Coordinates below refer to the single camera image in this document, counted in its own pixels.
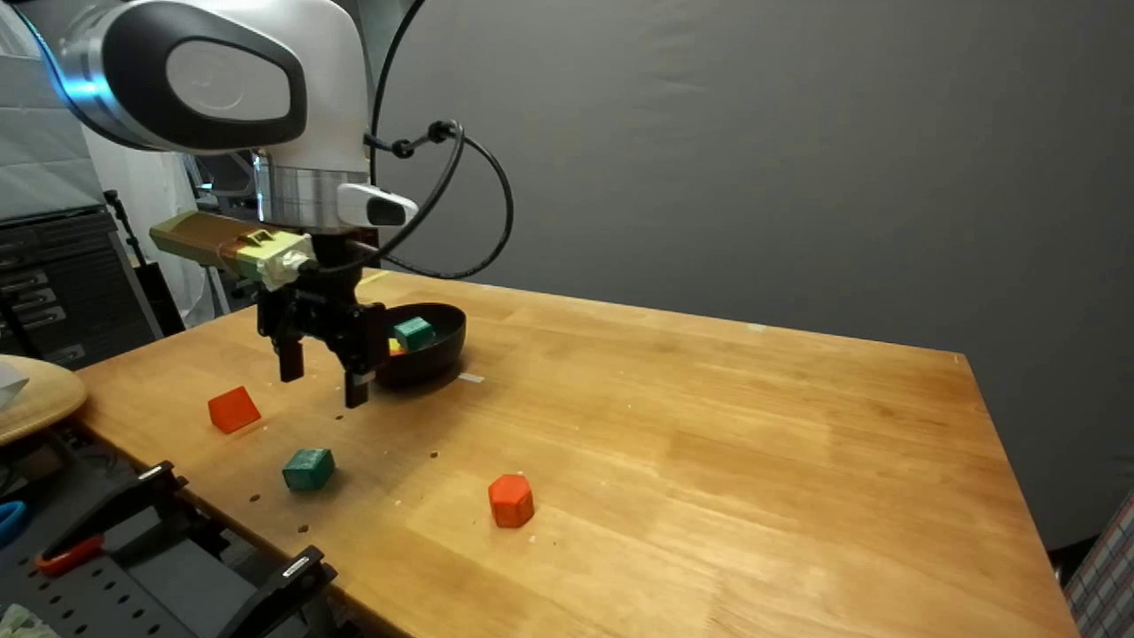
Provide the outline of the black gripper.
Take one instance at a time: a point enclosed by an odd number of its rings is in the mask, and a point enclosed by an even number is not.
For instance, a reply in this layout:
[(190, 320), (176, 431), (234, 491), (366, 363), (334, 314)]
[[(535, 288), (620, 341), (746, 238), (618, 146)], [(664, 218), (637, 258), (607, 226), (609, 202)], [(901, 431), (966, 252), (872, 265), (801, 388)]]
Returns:
[(345, 404), (367, 399), (377, 375), (383, 307), (360, 303), (354, 288), (377, 258), (371, 231), (320, 231), (316, 258), (298, 269), (294, 282), (257, 295), (257, 333), (272, 341), (281, 379), (306, 375), (301, 341), (316, 335), (345, 359)]

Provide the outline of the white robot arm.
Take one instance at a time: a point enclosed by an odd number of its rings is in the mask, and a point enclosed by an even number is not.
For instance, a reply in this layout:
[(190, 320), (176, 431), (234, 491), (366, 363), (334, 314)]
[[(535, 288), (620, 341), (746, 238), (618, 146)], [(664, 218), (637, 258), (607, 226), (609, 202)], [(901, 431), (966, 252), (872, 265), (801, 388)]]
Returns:
[(386, 373), (386, 310), (354, 297), (378, 263), (378, 232), (418, 205), (366, 177), (367, 60), (340, 0), (7, 0), (47, 60), (60, 101), (97, 135), (146, 152), (257, 152), (288, 177), (329, 183), (329, 218), (229, 218), (182, 213), (153, 231), (174, 256), (257, 288), (257, 333), (281, 375), (306, 373), (322, 341), (345, 367), (345, 399), (367, 399)]

